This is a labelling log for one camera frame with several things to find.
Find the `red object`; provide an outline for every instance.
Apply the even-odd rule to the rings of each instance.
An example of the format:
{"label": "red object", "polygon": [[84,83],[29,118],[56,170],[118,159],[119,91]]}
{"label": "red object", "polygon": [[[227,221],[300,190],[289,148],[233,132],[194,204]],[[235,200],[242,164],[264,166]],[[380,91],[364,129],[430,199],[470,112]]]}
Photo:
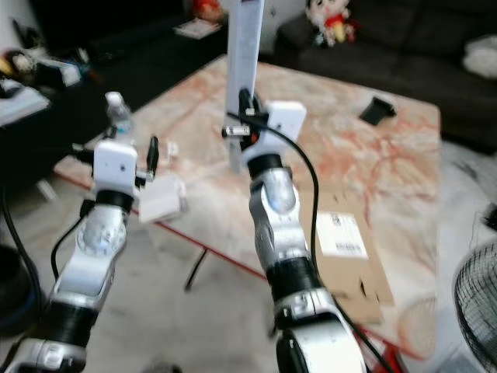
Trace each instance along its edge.
{"label": "red object", "polygon": [[325,26],[332,27],[335,23],[343,23],[344,21],[342,13],[339,13],[336,16],[329,17],[325,22]]}
{"label": "red object", "polygon": [[193,9],[196,11],[202,10],[204,6],[210,6],[212,9],[221,7],[218,0],[193,0]]}

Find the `silver robot arm segment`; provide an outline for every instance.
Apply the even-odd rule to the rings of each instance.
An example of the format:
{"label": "silver robot arm segment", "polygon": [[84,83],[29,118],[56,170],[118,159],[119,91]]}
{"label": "silver robot arm segment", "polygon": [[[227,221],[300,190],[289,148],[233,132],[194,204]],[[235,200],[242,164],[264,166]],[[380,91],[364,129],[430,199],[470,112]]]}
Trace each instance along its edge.
{"label": "silver robot arm segment", "polygon": [[271,286],[276,326],[282,331],[276,347],[280,371],[364,373],[353,333],[311,263],[291,171],[282,166],[280,154],[265,152],[249,159],[247,166],[255,248]]}

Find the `fan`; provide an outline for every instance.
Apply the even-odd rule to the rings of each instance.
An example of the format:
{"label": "fan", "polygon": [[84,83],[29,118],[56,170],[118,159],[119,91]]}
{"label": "fan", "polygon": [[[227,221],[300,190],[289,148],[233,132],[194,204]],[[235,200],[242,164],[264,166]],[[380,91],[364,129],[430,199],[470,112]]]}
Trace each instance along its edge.
{"label": "fan", "polygon": [[467,345],[486,371],[497,373],[497,245],[476,249],[454,285],[457,318]]}

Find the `white label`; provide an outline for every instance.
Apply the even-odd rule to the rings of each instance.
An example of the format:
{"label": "white label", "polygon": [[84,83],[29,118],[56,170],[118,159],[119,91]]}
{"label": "white label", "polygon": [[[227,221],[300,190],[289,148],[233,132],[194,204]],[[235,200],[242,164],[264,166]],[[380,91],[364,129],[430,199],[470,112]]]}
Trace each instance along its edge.
{"label": "white label", "polygon": [[323,254],[367,259],[366,247],[354,215],[318,212],[316,229]]}

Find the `bottle cap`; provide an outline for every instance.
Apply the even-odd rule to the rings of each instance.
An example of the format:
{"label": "bottle cap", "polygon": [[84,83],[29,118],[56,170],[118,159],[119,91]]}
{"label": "bottle cap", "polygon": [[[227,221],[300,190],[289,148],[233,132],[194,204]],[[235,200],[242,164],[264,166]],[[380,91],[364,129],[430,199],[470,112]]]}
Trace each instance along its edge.
{"label": "bottle cap", "polygon": [[119,92],[106,93],[106,100],[109,106],[121,106],[123,104],[123,97]]}

